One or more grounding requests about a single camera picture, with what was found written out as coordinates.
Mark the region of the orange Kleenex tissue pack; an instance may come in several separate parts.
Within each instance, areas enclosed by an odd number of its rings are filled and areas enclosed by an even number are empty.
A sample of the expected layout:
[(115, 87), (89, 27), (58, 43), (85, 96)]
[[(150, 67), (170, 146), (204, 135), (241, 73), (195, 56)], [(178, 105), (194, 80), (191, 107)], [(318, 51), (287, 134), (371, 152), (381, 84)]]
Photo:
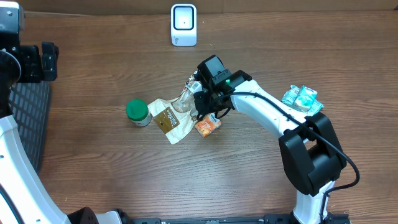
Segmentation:
[(221, 126), (222, 122), (214, 113), (207, 114), (201, 121), (195, 124), (196, 130), (205, 138)]

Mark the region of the dried mushroom pouch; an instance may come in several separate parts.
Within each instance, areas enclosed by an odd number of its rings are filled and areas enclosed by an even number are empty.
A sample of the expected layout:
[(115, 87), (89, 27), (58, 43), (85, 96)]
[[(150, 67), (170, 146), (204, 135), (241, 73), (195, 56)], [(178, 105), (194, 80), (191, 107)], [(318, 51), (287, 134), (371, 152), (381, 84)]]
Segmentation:
[(195, 80), (197, 74), (198, 71), (195, 71), (188, 78), (178, 97), (172, 100), (156, 99), (148, 105), (154, 121), (171, 144), (181, 141), (197, 122), (194, 94), (202, 91), (201, 83)]

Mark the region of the green lid jar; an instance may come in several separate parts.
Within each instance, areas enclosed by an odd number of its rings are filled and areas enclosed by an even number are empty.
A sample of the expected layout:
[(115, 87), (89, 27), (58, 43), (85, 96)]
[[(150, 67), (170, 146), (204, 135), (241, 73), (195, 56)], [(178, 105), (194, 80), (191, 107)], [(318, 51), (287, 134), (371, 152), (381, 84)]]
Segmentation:
[(127, 117), (138, 127), (147, 126), (152, 119), (152, 115), (147, 104), (140, 99), (131, 100), (126, 105), (126, 114)]

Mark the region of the teal wet wipes pack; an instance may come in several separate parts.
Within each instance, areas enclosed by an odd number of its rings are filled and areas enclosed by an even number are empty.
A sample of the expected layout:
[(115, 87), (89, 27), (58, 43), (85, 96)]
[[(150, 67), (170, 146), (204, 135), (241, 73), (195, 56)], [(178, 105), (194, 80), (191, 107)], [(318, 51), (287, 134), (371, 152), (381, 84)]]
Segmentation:
[[(283, 102), (283, 104), (285, 104), (297, 111), (301, 111), (301, 110), (298, 110), (294, 106), (294, 100), (296, 99), (300, 89), (301, 88), (299, 88), (295, 85), (291, 85), (290, 90), (284, 94), (284, 96), (281, 99), (281, 102)], [(308, 111), (306, 111), (306, 112), (301, 111), (301, 112), (303, 112), (309, 116), (313, 116), (313, 115), (317, 114), (318, 112), (320, 112), (323, 109), (323, 107), (324, 107), (324, 105), (316, 99), (315, 102), (313, 103), (312, 107)]]

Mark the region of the green Kleenex tissue pack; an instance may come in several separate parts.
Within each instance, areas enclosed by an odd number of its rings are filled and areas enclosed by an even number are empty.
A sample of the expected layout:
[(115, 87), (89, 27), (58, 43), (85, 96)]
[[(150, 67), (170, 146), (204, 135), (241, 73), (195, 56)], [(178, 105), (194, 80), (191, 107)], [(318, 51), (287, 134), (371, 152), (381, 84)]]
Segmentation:
[(302, 86), (294, 100), (294, 106), (301, 111), (308, 111), (317, 98), (318, 92), (307, 86)]

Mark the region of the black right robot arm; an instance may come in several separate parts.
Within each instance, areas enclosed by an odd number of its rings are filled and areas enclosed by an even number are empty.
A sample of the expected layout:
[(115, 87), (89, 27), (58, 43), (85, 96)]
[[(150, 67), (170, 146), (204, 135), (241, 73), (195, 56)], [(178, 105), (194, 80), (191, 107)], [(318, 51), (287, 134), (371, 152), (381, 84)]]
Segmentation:
[(265, 215), (264, 223), (349, 223), (348, 215), (326, 210), (335, 181), (347, 165), (327, 116), (295, 111), (244, 71), (231, 73), (215, 55), (197, 66), (194, 77), (202, 85), (194, 95), (199, 120), (208, 113), (236, 110), (278, 139), (284, 172), (297, 190), (296, 205), (289, 214)]

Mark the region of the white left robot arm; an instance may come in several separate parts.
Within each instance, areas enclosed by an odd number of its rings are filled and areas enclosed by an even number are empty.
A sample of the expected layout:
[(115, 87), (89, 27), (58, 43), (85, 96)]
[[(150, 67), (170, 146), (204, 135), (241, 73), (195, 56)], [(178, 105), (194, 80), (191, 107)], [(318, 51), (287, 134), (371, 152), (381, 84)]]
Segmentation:
[(130, 223), (121, 210), (95, 214), (83, 207), (63, 213), (50, 198), (22, 145), (9, 107), (11, 86), (57, 78), (59, 49), (51, 42), (22, 46), (23, 7), (1, 1), (1, 223)]

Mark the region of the white barcode scanner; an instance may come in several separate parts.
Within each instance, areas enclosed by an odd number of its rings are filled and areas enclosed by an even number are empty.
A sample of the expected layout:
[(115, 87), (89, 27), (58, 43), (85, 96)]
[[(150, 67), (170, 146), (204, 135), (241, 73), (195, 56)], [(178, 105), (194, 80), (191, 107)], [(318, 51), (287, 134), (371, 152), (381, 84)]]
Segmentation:
[(176, 47), (197, 44), (197, 9), (193, 4), (174, 4), (170, 10), (170, 36)]

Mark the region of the dark plastic mesh basket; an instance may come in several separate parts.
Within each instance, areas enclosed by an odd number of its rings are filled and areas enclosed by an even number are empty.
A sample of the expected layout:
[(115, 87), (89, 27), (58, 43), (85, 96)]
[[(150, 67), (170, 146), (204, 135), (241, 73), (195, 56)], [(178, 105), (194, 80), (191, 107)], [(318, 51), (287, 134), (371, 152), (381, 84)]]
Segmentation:
[(17, 83), (11, 86), (9, 106), (18, 125), (25, 153), (37, 173), (42, 165), (51, 99), (49, 82)]

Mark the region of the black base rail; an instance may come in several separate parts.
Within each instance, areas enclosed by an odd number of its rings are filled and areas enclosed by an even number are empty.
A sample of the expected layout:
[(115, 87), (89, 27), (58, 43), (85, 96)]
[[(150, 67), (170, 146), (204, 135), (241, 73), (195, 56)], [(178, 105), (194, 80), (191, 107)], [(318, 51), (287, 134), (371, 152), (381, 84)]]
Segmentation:
[(133, 218), (133, 224), (288, 224), (293, 221), (292, 215), (272, 214), (263, 217), (235, 217), (235, 218), (187, 218), (187, 219), (160, 219), (160, 218)]

